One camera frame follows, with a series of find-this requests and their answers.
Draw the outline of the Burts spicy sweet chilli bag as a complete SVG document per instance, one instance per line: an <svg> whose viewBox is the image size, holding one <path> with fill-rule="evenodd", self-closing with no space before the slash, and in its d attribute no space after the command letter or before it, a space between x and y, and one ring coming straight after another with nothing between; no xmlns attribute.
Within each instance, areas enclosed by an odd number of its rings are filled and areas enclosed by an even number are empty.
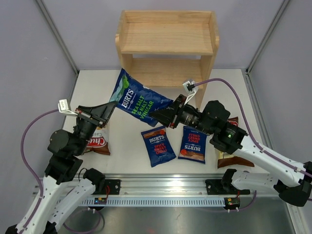
<svg viewBox="0 0 312 234"><path fill-rule="evenodd" d="M151 167L169 162L176 158L166 135L166 127L160 126L141 132Z"/></svg>

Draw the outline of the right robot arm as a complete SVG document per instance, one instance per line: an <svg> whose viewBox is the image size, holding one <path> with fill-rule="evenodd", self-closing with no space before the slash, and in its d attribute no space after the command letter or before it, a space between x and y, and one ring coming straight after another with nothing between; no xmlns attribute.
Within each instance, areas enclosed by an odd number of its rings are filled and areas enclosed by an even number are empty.
<svg viewBox="0 0 312 234"><path fill-rule="evenodd" d="M210 143L217 150L244 158L267 171L262 175L228 169L221 181L223 191L274 191L291 205L305 206L312 192L310 161L294 161L260 144L251 133L228 121L230 112L217 100L209 101L202 112L186 100L184 95L179 95L171 105L149 115L172 129L181 123L211 135Z"/></svg>

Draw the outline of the upside-down Burts chilli bag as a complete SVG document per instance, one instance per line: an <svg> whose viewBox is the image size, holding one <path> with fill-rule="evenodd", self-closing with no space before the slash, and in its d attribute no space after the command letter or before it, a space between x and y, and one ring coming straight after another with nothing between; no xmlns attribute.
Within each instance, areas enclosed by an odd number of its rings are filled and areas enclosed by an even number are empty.
<svg viewBox="0 0 312 234"><path fill-rule="evenodd" d="M205 164L207 135L184 126L178 159Z"/></svg>

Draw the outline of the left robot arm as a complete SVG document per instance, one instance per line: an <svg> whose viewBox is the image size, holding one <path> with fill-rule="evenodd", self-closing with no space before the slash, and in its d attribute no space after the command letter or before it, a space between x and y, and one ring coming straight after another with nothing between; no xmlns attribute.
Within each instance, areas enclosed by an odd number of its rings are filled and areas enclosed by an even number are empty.
<svg viewBox="0 0 312 234"><path fill-rule="evenodd" d="M105 175L91 168L78 185L60 200L60 196L74 179L83 161L82 155L96 128L108 123L116 101L94 107L79 106L71 111L66 99L58 102L57 111L76 117L74 131L60 129L52 133L48 151L52 153L42 180L35 177L39 193L24 218L8 227L8 234L56 234L78 205L92 193L100 194L105 189Z"/></svg>

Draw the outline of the Burts sea salt vinegar bag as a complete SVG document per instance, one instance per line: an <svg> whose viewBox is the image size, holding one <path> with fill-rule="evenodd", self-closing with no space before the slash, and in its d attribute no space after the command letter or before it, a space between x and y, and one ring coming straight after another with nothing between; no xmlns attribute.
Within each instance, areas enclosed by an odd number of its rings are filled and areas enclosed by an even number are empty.
<svg viewBox="0 0 312 234"><path fill-rule="evenodd" d="M109 101L116 101L117 108L154 127L158 121L149 113L164 109L173 103L169 99L131 77L126 70L121 69L115 88Z"/></svg>

